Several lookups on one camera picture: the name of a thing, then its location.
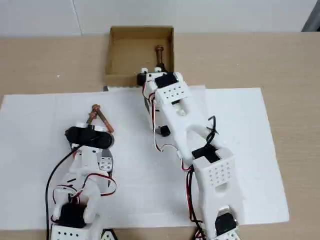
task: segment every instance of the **wooden table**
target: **wooden table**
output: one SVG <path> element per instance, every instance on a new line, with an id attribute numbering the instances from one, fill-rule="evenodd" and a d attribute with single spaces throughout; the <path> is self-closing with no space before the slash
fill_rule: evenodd
<path id="1" fill-rule="evenodd" d="M 0 95 L 101 91 L 107 43 L 108 36 L 0 39 Z M 320 34 L 175 34 L 174 51 L 175 70 L 189 84 L 262 88 L 290 222 L 242 226 L 241 238 L 319 239 Z M 116 233 L 119 240 L 186 240 L 192 231 L 165 227 Z M 0 240 L 21 238 L 40 240 L 45 232 L 0 231 Z"/>

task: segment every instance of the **open cardboard box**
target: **open cardboard box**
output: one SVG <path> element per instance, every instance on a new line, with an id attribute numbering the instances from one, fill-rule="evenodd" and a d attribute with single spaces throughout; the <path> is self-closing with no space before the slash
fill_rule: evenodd
<path id="1" fill-rule="evenodd" d="M 162 45 L 163 63 L 174 71 L 174 28 L 172 26 L 113 26 L 107 53 L 105 81 L 108 86 L 133 87 L 141 68 L 154 71 L 155 47 Z"/>

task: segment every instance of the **screw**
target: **screw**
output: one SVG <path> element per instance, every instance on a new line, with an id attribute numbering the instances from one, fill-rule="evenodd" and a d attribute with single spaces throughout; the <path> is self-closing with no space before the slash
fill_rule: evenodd
<path id="1" fill-rule="evenodd" d="M 91 124 L 92 123 L 92 120 L 93 119 L 96 119 L 97 118 L 97 112 L 95 110 L 92 110 L 90 113 L 89 113 L 89 118 L 88 120 L 86 121 L 87 124 Z"/>
<path id="2" fill-rule="evenodd" d="M 162 45 L 155 46 L 156 53 L 156 66 L 160 68 L 164 68 L 164 62 L 162 57 L 162 52 L 164 51 L 164 47 Z"/>
<path id="3" fill-rule="evenodd" d="M 113 133 L 115 130 L 114 128 L 111 126 L 111 124 L 108 122 L 108 120 L 106 119 L 105 115 L 103 115 L 103 113 L 100 111 L 100 105 L 98 104 L 94 104 L 92 106 L 92 110 L 96 112 L 96 114 L 98 114 L 98 116 L 101 118 L 102 122 L 104 123 L 104 125 L 106 126 L 106 128 L 108 129 L 108 131 L 110 133 Z"/>

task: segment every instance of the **white paper sheet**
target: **white paper sheet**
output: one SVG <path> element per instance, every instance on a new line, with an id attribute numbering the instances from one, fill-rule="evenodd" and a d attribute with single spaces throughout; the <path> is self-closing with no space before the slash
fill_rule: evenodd
<path id="1" fill-rule="evenodd" d="M 199 105 L 205 107 L 201 104 L 204 90 L 193 92 Z M 287 221 L 286 197 L 260 90 L 216 89 L 207 93 L 213 107 L 209 114 L 217 116 L 219 133 L 237 155 L 245 223 Z M 185 173 L 180 170 L 175 151 L 155 150 L 141 91 L 131 89 L 123 93 L 4 98 L 0 110 L 0 216 L 5 217 L 0 218 L 0 229 L 45 227 L 46 181 L 52 168 L 70 150 L 64 131 L 76 122 L 85 122 L 87 112 L 96 103 L 115 129 L 110 151 L 118 189 L 114 195 L 102 198 L 98 206 L 104 226 L 193 225 L 188 219 Z M 53 186 L 65 174 L 70 160 L 57 171 Z"/>

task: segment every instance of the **robotic arm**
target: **robotic arm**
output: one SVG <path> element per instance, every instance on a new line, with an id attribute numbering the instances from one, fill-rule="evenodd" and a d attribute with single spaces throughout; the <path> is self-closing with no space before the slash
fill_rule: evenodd
<path id="1" fill-rule="evenodd" d="M 77 150 L 68 172 L 52 192 L 55 203 L 51 216 L 52 240 L 70 236 L 78 240 L 116 239 L 113 232 L 103 232 L 97 214 L 100 198 L 112 195 L 117 185 L 112 178 L 113 156 L 109 150 L 114 138 L 110 129 L 107 132 L 106 128 L 91 124 L 96 115 L 92 111 L 87 123 L 78 123 L 65 132 L 71 149 Z"/>
<path id="2" fill-rule="evenodd" d="M 191 166 L 199 188 L 199 222 L 208 240 L 238 240 L 235 230 L 244 219 L 242 193 L 235 171 L 235 157 L 223 144 L 214 126 L 199 111 L 190 89 L 179 72 L 164 72 L 156 67 L 153 73 L 142 69 L 142 94 L 149 113 L 154 144 L 155 134 L 172 135 L 177 155 Z M 193 131 L 206 144 L 191 151 L 187 133 Z"/>

